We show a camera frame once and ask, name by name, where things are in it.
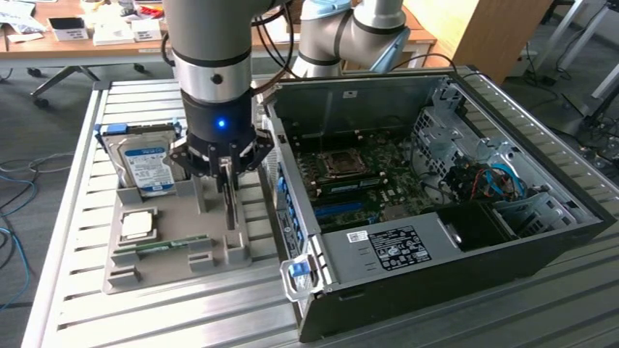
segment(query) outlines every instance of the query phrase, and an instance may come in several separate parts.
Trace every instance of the motherboard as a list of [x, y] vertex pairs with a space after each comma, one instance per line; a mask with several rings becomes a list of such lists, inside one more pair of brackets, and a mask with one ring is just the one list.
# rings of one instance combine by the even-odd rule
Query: motherboard
[[297, 144], [317, 149], [297, 151], [296, 161], [323, 233], [419, 215], [440, 203], [411, 169], [407, 140], [383, 130]]

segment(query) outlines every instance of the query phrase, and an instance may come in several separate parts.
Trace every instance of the chair wheel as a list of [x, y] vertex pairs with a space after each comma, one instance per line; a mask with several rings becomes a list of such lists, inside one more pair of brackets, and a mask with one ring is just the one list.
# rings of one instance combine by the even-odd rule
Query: chair wheel
[[41, 109], [44, 109], [45, 107], [49, 106], [49, 101], [47, 99], [43, 99], [43, 98], [36, 98], [32, 102]]
[[28, 68], [28, 75], [32, 76], [33, 78], [39, 78], [40, 76], [43, 76], [43, 74], [40, 73], [40, 70], [33, 69], [32, 67]]
[[145, 68], [144, 68], [144, 65], [141, 64], [133, 64], [133, 70], [139, 73], [144, 73], [145, 72]]

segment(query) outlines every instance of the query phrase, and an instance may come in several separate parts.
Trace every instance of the wooden cabinet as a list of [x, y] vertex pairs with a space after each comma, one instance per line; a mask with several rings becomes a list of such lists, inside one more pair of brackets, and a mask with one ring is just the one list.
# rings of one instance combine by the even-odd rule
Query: wooden cabinet
[[[424, 29], [436, 37], [431, 52], [456, 65], [475, 65], [503, 82], [552, 0], [404, 0]], [[448, 63], [428, 57], [426, 66]]]

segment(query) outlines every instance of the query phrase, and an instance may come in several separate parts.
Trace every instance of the slotted aluminum surface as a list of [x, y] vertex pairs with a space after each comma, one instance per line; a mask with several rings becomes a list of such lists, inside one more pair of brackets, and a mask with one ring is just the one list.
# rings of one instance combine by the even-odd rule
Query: slotted aluminum surface
[[[483, 78], [470, 81], [619, 216], [612, 183]], [[532, 278], [313, 344], [299, 344], [255, 174], [243, 178], [240, 191], [241, 200], [249, 202], [244, 210], [251, 220], [253, 265], [104, 295], [116, 178], [92, 139], [92, 126], [95, 122], [143, 124], [173, 117], [181, 119], [183, 110], [172, 80], [112, 83], [109, 91], [93, 92], [24, 347], [603, 347], [619, 339], [619, 226], [614, 225]], [[470, 113], [468, 117], [487, 136], [498, 132], [483, 115]]]

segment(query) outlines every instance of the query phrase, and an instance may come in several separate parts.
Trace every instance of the barcode sticker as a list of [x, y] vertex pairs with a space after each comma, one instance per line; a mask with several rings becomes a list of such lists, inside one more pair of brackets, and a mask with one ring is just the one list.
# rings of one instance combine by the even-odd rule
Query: barcode sticker
[[347, 233], [348, 242], [356, 243], [358, 241], [367, 241], [368, 239], [368, 232], [367, 231], [358, 231]]

